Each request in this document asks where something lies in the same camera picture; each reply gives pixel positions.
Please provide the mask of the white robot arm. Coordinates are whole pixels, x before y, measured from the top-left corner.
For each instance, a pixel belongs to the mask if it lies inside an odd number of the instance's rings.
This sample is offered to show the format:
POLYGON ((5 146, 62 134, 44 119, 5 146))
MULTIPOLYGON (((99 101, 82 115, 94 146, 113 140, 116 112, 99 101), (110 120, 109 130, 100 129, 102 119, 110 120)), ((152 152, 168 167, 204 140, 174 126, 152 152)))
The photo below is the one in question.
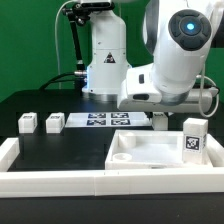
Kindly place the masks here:
POLYGON ((216 96, 196 87, 224 13, 224 0, 150 0, 143 39, 153 62, 132 67, 126 59, 126 26, 113 11, 91 9, 92 61, 86 97, 115 100, 144 112, 207 112, 216 96))

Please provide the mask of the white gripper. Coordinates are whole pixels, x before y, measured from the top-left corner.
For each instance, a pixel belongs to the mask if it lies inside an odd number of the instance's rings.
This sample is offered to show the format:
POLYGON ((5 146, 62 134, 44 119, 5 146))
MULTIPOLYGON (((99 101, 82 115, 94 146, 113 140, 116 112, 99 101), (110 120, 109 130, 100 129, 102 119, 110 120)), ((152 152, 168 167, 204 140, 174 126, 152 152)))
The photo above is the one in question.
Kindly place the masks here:
POLYGON ((134 112, 173 112, 198 113, 199 108, 208 112, 212 105, 212 92, 204 89, 202 99, 199 99, 199 88, 190 90, 184 102, 177 105, 161 103, 162 95, 151 81, 151 65, 145 65, 127 70, 126 78, 121 83, 117 96, 119 110, 134 112))

